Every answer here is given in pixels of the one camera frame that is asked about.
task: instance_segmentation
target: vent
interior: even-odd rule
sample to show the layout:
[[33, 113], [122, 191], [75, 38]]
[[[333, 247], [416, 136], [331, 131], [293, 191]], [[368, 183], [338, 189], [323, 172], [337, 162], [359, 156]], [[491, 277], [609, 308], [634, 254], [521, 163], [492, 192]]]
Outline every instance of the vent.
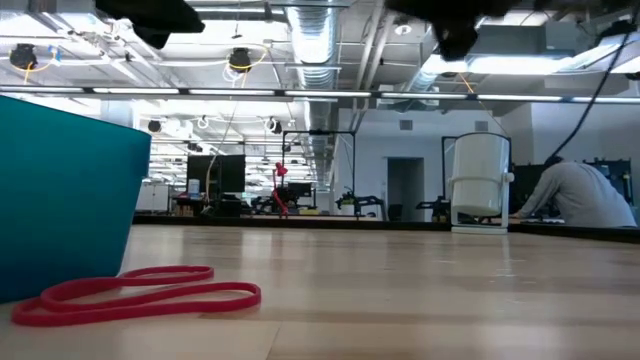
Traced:
[[402, 131], [413, 130], [413, 120], [400, 120], [400, 130]]
[[489, 122], [488, 121], [476, 121], [476, 132], [488, 132], [489, 131]]

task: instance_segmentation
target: teal plastic container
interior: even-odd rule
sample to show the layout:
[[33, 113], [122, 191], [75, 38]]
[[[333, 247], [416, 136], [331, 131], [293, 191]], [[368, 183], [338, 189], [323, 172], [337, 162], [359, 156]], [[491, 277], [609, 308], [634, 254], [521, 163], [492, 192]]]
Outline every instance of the teal plastic container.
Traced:
[[0, 96], [0, 303], [120, 271], [151, 137]]

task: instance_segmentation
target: gray shirt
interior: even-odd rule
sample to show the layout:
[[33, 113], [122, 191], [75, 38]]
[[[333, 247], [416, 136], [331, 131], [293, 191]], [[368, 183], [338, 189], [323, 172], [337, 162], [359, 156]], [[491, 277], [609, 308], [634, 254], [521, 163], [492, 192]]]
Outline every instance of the gray shirt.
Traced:
[[562, 162], [545, 170], [518, 215], [528, 217], [552, 198], [565, 224], [570, 226], [637, 226], [629, 204], [590, 165]]

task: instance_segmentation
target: doorway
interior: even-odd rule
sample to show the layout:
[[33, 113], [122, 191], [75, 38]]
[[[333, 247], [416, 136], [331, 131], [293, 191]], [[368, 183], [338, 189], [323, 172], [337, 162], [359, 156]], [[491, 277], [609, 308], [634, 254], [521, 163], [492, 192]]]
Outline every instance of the doorway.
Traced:
[[424, 201], [424, 159], [387, 160], [387, 204], [391, 221], [424, 221], [424, 211], [416, 205]]

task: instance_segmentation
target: person's arm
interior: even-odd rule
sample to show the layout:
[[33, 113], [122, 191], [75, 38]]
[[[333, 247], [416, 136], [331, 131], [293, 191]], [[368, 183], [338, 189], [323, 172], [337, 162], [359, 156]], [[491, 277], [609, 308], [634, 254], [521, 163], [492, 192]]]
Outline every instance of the person's arm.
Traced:
[[529, 196], [529, 199], [527, 199], [522, 209], [516, 213], [517, 217], [528, 217], [544, 206], [544, 204], [556, 194], [560, 181], [558, 174], [554, 170], [553, 168], [549, 168], [542, 173], [538, 185], [536, 185], [536, 188], [533, 190], [533, 194]]

